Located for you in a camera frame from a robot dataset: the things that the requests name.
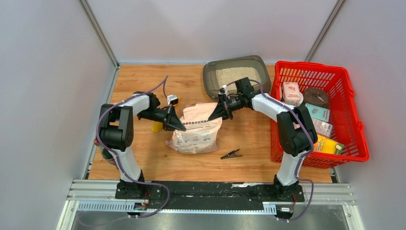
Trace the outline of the yellow plastic scoop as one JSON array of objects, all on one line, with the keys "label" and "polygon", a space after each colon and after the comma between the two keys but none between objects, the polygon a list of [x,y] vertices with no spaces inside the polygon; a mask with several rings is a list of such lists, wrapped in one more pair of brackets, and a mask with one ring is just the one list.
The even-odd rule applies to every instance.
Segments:
[{"label": "yellow plastic scoop", "polygon": [[160,122],[154,121],[151,129],[153,132],[159,132],[159,131],[163,130],[163,126]]}]

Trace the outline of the cola bottle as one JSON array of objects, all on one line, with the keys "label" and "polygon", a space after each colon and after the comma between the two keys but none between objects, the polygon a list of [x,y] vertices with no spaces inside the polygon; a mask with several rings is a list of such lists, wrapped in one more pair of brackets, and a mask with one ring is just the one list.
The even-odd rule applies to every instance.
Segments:
[{"label": "cola bottle", "polygon": [[102,157],[111,165],[114,165],[115,167],[117,167],[116,161],[114,159],[114,157],[112,156],[112,154],[106,150],[103,146],[100,145],[100,143],[98,142],[98,140],[95,138],[93,141],[93,144],[99,148]]}]

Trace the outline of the grey litter box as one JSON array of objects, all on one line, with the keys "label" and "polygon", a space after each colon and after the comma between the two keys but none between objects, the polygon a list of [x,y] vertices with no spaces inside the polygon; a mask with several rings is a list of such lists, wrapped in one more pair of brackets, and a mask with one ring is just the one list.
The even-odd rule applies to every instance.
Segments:
[{"label": "grey litter box", "polygon": [[244,77],[260,82],[264,92],[271,89],[267,67],[258,55],[212,61],[203,67],[203,85],[212,99],[218,98],[222,86]]}]

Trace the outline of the brown round tin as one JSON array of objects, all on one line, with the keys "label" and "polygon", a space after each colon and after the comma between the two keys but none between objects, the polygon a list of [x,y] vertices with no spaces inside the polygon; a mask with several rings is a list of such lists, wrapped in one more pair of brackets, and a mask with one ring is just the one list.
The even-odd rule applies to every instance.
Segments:
[{"label": "brown round tin", "polygon": [[307,88],[303,93],[303,97],[304,103],[316,105],[323,108],[327,107],[329,103],[328,94],[322,89],[314,87]]}]

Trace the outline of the pink white carton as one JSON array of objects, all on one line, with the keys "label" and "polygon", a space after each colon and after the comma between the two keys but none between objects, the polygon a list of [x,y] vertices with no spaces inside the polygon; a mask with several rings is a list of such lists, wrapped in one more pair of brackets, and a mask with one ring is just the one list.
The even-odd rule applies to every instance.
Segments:
[{"label": "pink white carton", "polygon": [[304,96],[299,90],[297,82],[282,83],[282,99],[286,104],[300,106],[304,101]]}]

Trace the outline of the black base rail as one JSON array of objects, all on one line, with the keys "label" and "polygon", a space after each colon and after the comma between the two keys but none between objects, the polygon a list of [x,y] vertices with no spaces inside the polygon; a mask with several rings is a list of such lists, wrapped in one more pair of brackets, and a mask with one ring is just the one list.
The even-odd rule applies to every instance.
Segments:
[{"label": "black base rail", "polygon": [[141,200],[147,208],[238,211],[259,210],[264,202],[304,202],[301,186],[277,195],[272,184],[153,181],[141,185],[120,181],[115,198]]}]

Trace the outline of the pink cat litter bag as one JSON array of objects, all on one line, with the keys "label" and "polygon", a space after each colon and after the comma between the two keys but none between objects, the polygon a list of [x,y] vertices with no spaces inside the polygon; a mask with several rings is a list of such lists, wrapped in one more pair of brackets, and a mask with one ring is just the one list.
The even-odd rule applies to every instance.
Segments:
[{"label": "pink cat litter bag", "polygon": [[165,142],[169,148],[182,154],[202,154],[215,152],[219,143],[217,134],[222,126],[222,118],[209,121],[208,118],[217,103],[196,103],[183,109],[180,118],[186,131],[173,131],[171,140]]}]

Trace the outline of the black bag clip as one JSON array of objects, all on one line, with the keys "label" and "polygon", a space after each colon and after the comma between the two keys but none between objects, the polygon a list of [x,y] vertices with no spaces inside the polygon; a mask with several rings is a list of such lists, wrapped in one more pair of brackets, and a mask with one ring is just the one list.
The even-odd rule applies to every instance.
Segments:
[{"label": "black bag clip", "polygon": [[235,149],[226,155],[222,156],[220,159],[225,160],[225,159],[230,159],[230,158],[236,158],[236,157],[242,157],[242,155],[238,155],[237,152],[240,151],[240,149]]}]

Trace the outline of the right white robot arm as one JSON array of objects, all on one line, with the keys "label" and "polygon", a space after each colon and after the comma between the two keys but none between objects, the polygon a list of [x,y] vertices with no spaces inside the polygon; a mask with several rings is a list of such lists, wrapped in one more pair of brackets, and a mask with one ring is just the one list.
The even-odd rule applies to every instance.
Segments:
[{"label": "right white robot arm", "polygon": [[282,147],[282,163],[274,178],[273,194],[280,201],[292,195],[298,185],[299,171],[306,156],[314,151],[317,133],[308,109],[304,105],[294,107],[269,96],[260,87],[255,90],[254,80],[248,77],[234,81],[237,93],[229,96],[227,86],[218,92],[218,103],[208,120],[233,119],[233,112],[250,108],[262,113],[277,124],[279,144]]}]

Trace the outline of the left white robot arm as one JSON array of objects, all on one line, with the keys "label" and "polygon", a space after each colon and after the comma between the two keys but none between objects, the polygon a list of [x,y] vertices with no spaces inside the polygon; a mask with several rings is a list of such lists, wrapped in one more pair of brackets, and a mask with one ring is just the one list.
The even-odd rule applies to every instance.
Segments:
[{"label": "left white robot arm", "polygon": [[134,117],[160,122],[166,131],[186,131],[174,106],[179,102],[175,95],[168,98],[168,105],[160,108],[160,101],[152,92],[135,92],[117,104],[104,104],[96,127],[96,143],[102,148],[105,159],[120,172],[118,190],[140,199],[148,185],[132,153]]}]

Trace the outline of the red plastic basket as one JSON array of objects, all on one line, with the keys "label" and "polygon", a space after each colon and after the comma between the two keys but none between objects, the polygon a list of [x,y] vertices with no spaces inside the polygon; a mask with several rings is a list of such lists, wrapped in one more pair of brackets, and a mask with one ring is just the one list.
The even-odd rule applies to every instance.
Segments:
[{"label": "red plastic basket", "polygon": [[283,82],[297,82],[299,90],[318,88],[328,94],[327,108],[331,111],[331,139],[344,145],[340,155],[314,151],[304,159],[304,167],[328,169],[348,162],[366,162],[370,158],[364,125],[354,102],[355,91],[347,70],[313,62],[278,61],[271,96],[282,99]]}]

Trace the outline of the teal box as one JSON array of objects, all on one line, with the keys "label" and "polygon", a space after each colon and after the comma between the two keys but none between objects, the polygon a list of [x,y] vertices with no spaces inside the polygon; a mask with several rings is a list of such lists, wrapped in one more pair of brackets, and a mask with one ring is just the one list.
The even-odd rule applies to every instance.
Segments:
[{"label": "teal box", "polygon": [[329,122],[330,118],[330,110],[327,108],[319,107],[316,105],[308,104],[306,103],[305,106],[307,107],[309,114],[312,118],[324,121],[324,122]]}]

